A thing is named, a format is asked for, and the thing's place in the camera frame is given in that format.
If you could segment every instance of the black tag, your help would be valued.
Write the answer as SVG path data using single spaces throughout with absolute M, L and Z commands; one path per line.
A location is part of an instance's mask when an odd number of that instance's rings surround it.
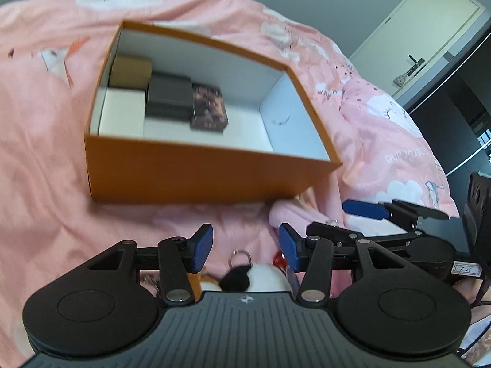
M 231 269 L 220 281 L 220 287 L 225 292 L 245 292 L 250 286 L 247 276 L 251 265 L 239 265 Z

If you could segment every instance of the door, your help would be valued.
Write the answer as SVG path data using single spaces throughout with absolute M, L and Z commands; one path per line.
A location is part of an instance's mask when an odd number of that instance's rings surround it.
M 474 0 L 403 0 L 350 57 L 367 81 L 396 97 L 416 82 L 484 10 Z M 414 67 L 414 61 L 424 62 Z M 402 75 L 403 83 L 394 80 Z

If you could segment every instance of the blue gripper pad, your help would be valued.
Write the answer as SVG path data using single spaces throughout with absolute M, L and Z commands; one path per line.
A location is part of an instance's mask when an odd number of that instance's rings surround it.
M 300 270 L 300 258 L 296 249 L 296 240 L 290 235 L 288 230 L 280 225 L 278 229 L 279 247 L 283 253 L 286 262 L 291 270 L 297 272 Z
M 198 242 L 195 243 L 195 253 L 192 257 L 192 268 L 195 272 L 201 271 L 213 246 L 213 227 L 205 227 L 203 231 L 205 233 L 200 235 Z
M 389 218 L 389 212 L 382 205 L 376 205 L 369 202 L 354 201 L 353 199 L 348 199 L 343 202 L 343 211 L 346 214 L 367 217 L 375 220 L 383 220 Z

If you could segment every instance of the pink duvet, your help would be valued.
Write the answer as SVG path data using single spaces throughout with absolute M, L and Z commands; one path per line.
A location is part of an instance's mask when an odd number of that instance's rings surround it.
M 96 77 L 123 18 L 175 26 L 241 45 L 290 65 L 344 162 L 293 201 L 235 206 L 92 203 L 83 128 Z M 392 198 L 457 214 L 440 165 L 409 115 L 359 77 L 332 40 L 251 0 L 24 0 L 0 8 L 0 366 L 32 351 L 26 299 L 94 254 L 131 238 L 139 246 L 190 236 L 211 223 L 207 267 L 227 270 L 235 249 L 270 263 L 274 228 L 300 233 L 313 220 L 368 235 L 389 223 L 347 217 L 347 198 Z M 347 284 L 339 273 L 333 294 Z

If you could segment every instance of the logo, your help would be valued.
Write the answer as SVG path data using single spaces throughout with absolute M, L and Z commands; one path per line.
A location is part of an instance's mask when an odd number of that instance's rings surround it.
M 252 303 L 254 301 L 254 298 L 252 296 L 242 296 L 240 299 L 239 299 L 242 303 L 245 303 L 245 304 L 248 304 L 248 303 Z

